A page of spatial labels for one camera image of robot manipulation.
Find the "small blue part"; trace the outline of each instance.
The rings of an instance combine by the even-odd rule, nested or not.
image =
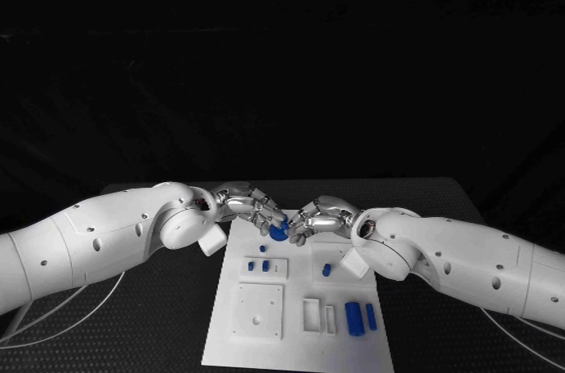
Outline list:
[[[372,331],[376,331],[376,320],[374,320],[373,304],[367,304],[367,319],[369,319],[369,329]]]
[[[348,302],[344,305],[344,316],[347,317],[350,336],[364,335],[361,308],[357,302]]]
[[[325,264],[324,265],[324,271],[321,271],[321,274],[328,277],[330,276],[330,271],[331,271],[331,265]]]
[[[271,235],[271,239],[275,241],[284,241],[288,239],[288,236],[285,235],[285,230],[288,229],[288,217],[285,217],[285,220],[279,223],[279,228],[271,225],[268,228],[268,234]]]

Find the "table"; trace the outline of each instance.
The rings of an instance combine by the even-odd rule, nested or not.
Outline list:
[[[111,184],[102,193],[155,183]],[[219,183],[184,182],[204,189]],[[327,194],[360,208],[399,206],[422,216],[484,223],[464,190],[449,178],[252,183],[282,208],[299,208]],[[222,228],[227,232],[229,224]],[[147,263],[125,273],[114,296],[72,331],[29,348],[0,351],[0,371],[235,371],[200,365],[222,258],[223,250],[206,257],[197,244],[180,251],[161,249]],[[115,280],[90,285],[54,316],[10,344],[39,340],[72,325],[101,302]],[[478,308],[438,293],[415,275],[395,282],[376,274],[376,281],[396,372],[559,371],[513,342]],[[37,300],[23,325],[70,293],[65,291]],[[513,317],[497,313],[493,316],[536,351],[565,363],[560,340],[530,329]]]

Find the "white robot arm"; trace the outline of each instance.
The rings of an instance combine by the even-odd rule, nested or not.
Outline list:
[[[193,242],[204,255],[226,244],[216,222],[236,216],[262,235],[285,214],[246,182],[206,191],[178,183],[89,198],[26,229],[0,235],[0,314],[99,282],[144,263],[158,248]]]
[[[565,329],[565,255],[478,224],[421,218],[400,208],[359,211],[323,196],[291,218],[289,242],[317,232],[350,238],[341,266],[402,281],[419,276],[441,293],[480,308]]]

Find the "cable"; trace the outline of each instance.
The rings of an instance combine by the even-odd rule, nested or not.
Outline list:
[[[21,327],[17,331],[14,331],[10,335],[4,336],[0,339],[0,343],[3,343],[7,339],[10,339],[13,336],[16,336],[17,334],[20,334],[21,332],[24,332],[37,322],[40,322],[41,320],[44,320],[69,302],[70,299],[86,289],[85,285],[62,302],[60,304],[52,309],[49,310],[47,313],[44,313],[27,326]]]
[[[517,344],[520,344],[520,346],[530,352],[533,353],[544,362],[549,362],[553,366],[556,366],[559,369],[562,369],[562,371],[565,371],[565,366],[560,366],[559,364],[556,364],[553,361],[550,361],[550,359],[547,359],[539,352],[536,352],[534,350],[532,350],[514,337],[514,335],[511,333],[508,333],[508,331],[503,328],[503,326],[500,326],[500,324],[497,323],[497,321],[494,320],[494,318],[491,318],[491,315],[485,312],[485,310],[483,308],[480,308],[480,310],[483,311],[483,313],[485,314],[485,316],[490,318],[491,322],[497,325],[497,327],[503,330],[504,334],[517,342]]]
[[[112,295],[112,293],[114,293],[114,291],[115,291],[115,288],[118,287],[118,284],[119,284],[119,282],[121,282],[121,278],[124,277],[124,275],[125,275],[125,272],[122,272],[121,273],[121,276],[119,276],[119,279],[118,279],[118,281],[115,282],[115,285],[114,285],[114,288],[109,290],[109,293],[108,293],[108,295],[105,296],[105,298],[102,299],[102,302],[98,304],[98,306],[93,308],[93,310],[92,310],[92,312],[66,329],[66,330],[63,330],[63,331],[60,331],[57,334],[54,334],[54,335],[52,335],[52,336],[49,336],[47,338],[44,338],[44,339],[41,339],[41,340],[37,340],[36,342],[30,342],[30,343],[26,343],[26,344],[16,344],[16,345],[13,345],[13,346],[3,346],[3,347],[0,347],[0,350],[5,350],[5,349],[17,349],[18,347],[27,347],[27,346],[31,346],[33,344],[37,344],[37,343],[40,343],[40,342],[44,342],[46,340],[52,340],[53,338],[56,338],[56,336],[59,336],[59,335],[62,335],[65,332],[67,332],[67,331],[70,331],[92,315],[93,315],[93,313],[96,312],[96,310],[99,309],[99,307],[103,305],[103,303],[105,303],[105,301],[108,300],[108,298],[111,297],[111,295]]]
[[[550,330],[546,330],[544,328],[540,328],[536,324],[533,324],[532,322],[529,322],[527,320],[523,320],[520,317],[514,316],[514,318],[523,323],[527,324],[529,326],[534,327],[540,332],[544,332],[547,335],[552,335],[555,338],[559,338],[562,340],[565,340],[565,336],[556,334],[555,332],[552,332]]]

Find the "black background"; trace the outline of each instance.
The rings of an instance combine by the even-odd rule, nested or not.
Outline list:
[[[565,251],[562,11],[3,0],[0,231],[116,182],[449,176]]]

